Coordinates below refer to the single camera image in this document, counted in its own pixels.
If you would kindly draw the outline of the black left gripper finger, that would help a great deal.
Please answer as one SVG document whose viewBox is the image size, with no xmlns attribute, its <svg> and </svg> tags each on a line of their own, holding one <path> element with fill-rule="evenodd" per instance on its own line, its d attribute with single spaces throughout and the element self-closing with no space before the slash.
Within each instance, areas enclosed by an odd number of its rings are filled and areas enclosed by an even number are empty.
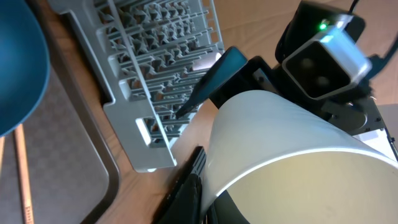
<svg viewBox="0 0 398 224">
<path fill-rule="evenodd" d="M 200 222 L 200 204 L 206 152 L 197 146 L 189 160 L 177 173 L 154 215 L 155 224 L 197 224 Z"/>
</svg>

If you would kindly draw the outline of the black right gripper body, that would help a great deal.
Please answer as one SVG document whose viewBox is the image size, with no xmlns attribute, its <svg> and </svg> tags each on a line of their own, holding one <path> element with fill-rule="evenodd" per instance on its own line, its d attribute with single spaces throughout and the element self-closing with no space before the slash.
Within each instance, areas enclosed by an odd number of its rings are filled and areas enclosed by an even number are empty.
<svg viewBox="0 0 398 224">
<path fill-rule="evenodd" d="M 273 92 L 350 135 L 383 130 L 386 125 L 372 98 L 370 81 L 389 63 L 384 55 L 365 55 L 356 45 L 363 18 L 313 1 L 301 1 L 275 49 L 277 65 L 261 57 L 242 58 L 229 49 L 223 64 L 232 70 L 211 92 L 220 107 L 250 90 Z"/>
</svg>

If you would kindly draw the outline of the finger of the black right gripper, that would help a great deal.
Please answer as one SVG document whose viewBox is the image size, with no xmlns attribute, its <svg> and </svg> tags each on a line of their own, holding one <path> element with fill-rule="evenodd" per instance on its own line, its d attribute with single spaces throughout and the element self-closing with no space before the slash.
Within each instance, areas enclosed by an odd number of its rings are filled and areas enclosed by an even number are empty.
<svg viewBox="0 0 398 224">
<path fill-rule="evenodd" d="M 208 99 L 218 87 L 229 80 L 247 61 L 247 58 L 238 48 L 235 46 L 228 48 L 195 85 L 187 102 L 176 112 L 176 118 L 181 118 Z"/>
</svg>

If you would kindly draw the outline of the white cup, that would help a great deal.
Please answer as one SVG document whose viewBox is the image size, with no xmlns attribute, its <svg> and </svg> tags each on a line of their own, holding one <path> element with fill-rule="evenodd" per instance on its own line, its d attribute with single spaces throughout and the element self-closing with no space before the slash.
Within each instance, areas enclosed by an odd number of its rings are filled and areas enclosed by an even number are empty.
<svg viewBox="0 0 398 224">
<path fill-rule="evenodd" d="M 397 222 L 397 162 L 269 91 L 215 117 L 201 212 L 223 192 L 250 223 Z"/>
</svg>

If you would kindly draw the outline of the dark blue plate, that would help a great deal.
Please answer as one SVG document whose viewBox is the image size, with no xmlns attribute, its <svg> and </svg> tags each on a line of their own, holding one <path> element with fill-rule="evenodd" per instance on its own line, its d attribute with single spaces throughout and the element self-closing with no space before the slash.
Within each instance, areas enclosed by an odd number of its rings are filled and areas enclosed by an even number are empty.
<svg viewBox="0 0 398 224">
<path fill-rule="evenodd" d="M 1 136 L 40 104 L 50 76 L 44 33 L 25 1 L 1 0 Z"/>
</svg>

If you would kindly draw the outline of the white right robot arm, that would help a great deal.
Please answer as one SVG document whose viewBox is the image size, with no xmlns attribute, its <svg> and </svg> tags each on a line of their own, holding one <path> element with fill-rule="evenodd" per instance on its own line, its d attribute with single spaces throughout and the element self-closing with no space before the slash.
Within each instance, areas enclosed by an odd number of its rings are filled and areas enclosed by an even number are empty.
<svg viewBox="0 0 398 224">
<path fill-rule="evenodd" d="M 301 1 L 275 48 L 275 67 L 259 56 L 247 59 L 230 47 L 195 85 L 175 116 L 185 116 L 205 100 L 220 108 L 242 92 L 265 90 L 397 159 L 394 138 L 370 86 L 397 52 L 397 43 L 383 56 L 365 56 L 356 44 L 364 28 L 364 19 L 352 10 Z"/>
</svg>

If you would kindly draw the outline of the grey dishwasher rack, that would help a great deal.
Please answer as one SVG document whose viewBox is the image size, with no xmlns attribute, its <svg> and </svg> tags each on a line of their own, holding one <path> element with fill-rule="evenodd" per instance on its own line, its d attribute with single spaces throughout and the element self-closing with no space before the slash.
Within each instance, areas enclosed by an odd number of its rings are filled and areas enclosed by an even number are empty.
<svg viewBox="0 0 398 224">
<path fill-rule="evenodd" d="M 132 167 L 176 166 L 172 146 L 195 111 L 176 113 L 224 51 L 214 2 L 51 0 L 49 6 L 68 17 Z"/>
</svg>

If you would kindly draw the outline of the right wooden chopstick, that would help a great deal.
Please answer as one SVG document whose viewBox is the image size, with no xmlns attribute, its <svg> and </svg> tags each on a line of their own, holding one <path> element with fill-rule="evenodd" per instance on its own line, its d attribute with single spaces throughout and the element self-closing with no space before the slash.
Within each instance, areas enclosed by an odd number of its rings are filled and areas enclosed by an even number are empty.
<svg viewBox="0 0 398 224">
<path fill-rule="evenodd" d="M 29 166 L 23 124 L 18 125 L 14 131 L 16 140 L 16 154 L 19 171 L 19 186 L 21 190 L 22 209 L 25 224 L 34 224 L 32 196 L 30 192 Z"/>
</svg>

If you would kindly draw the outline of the wooden chopstick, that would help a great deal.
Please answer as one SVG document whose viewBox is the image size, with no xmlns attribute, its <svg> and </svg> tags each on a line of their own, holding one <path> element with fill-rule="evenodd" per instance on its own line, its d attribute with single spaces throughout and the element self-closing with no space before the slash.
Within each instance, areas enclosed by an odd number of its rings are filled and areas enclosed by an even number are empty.
<svg viewBox="0 0 398 224">
<path fill-rule="evenodd" d="M 19 186 L 21 190 L 22 209 L 25 224 L 34 224 L 32 196 L 30 192 L 29 166 L 23 124 L 18 125 L 14 131 L 16 140 L 16 154 L 19 171 Z"/>
<path fill-rule="evenodd" d="M 5 137 L 2 136 L 0 138 L 0 174 L 2 172 L 2 161 L 3 161 L 3 156 L 4 156 L 4 143 L 5 143 Z"/>
</svg>

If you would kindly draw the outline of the left wooden chopstick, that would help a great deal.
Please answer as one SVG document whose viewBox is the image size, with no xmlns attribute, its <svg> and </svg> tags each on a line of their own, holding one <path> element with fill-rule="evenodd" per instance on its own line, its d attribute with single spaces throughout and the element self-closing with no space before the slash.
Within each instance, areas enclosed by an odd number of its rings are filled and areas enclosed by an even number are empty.
<svg viewBox="0 0 398 224">
<path fill-rule="evenodd" d="M 4 156 L 4 143 L 5 143 L 5 137 L 2 136 L 0 138 L 0 174 L 2 172 L 2 161 L 3 161 L 3 156 Z"/>
</svg>

